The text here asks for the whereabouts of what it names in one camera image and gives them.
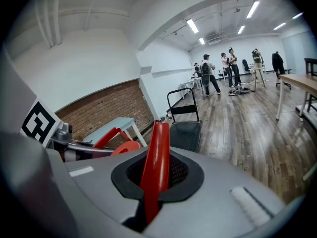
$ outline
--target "black and white marker sign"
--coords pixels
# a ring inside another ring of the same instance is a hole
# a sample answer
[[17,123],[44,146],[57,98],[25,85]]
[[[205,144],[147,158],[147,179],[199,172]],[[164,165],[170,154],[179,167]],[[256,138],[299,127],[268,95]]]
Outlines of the black and white marker sign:
[[37,99],[24,120],[21,133],[35,138],[45,147],[59,122],[60,119]]

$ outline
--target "fluorescent light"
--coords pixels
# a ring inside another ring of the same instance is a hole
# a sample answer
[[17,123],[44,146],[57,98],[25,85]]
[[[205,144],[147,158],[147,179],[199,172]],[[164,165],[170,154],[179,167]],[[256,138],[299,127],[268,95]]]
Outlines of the fluorescent light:
[[298,13],[297,15],[295,15],[295,16],[293,17],[293,19],[298,18],[299,16],[302,16],[302,15],[303,15],[303,12]]
[[199,38],[199,41],[200,41],[200,43],[201,43],[202,45],[205,44],[205,41],[204,41],[203,38]]
[[247,18],[251,18],[252,14],[256,10],[256,8],[258,7],[259,3],[260,3],[259,1],[254,1],[253,5],[252,5],[252,7],[251,7],[251,9],[249,11],[249,14],[248,14]]
[[240,30],[239,30],[239,32],[238,32],[238,34],[241,34],[242,31],[243,31],[243,29],[244,29],[245,27],[246,27],[246,26],[241,26],[241,27],[240,27]]
[[275,27],[273,30],[277,30],[278,28],[282,27],[283,25],[286,25],[286,23],[282,23],[279,26]]
[[194,34],[198,33],[198,29],[192,19],[188,19],[186,22],[192,28],[192,30],[194,31]]

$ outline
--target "brick wall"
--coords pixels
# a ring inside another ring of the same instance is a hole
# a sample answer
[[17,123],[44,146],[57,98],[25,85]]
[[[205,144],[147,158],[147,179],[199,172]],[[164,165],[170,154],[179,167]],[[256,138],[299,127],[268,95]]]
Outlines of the brick wall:
[[[73,138],[84,138],[116,117],[134,118],[140,132],[154,120],[137,80],[86,96],[56,112],[56,115],[73,126]],[[128,132],[132,138],[135,137],[132,128]],[[117,136],[107,146],[116,147],[121,142],[120,136]]]

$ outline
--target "mesh grill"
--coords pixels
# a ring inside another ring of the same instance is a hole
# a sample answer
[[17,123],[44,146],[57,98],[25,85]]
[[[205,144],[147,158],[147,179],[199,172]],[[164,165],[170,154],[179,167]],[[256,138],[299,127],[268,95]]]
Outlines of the mesh grill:
[[[146,156],[139,161],[133,163],[127,169],[127,177],[137,186],[140,185],[142,172],[145,164]],[[182,181],[188,175],[188,167],[185,163],[178,160],[173,155],[169,155],[169,181],[168,188],[172,188]]]

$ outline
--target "red handle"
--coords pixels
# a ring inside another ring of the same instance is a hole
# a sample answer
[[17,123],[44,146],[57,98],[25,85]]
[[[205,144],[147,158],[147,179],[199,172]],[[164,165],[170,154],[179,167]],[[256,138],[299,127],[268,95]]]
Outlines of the red handle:
[[169,125],[154,123],[150,146],[145,161],[140,188],[144,191],[144,208],[147,224],[159,212],[158,197],[168,189],[169,176]]

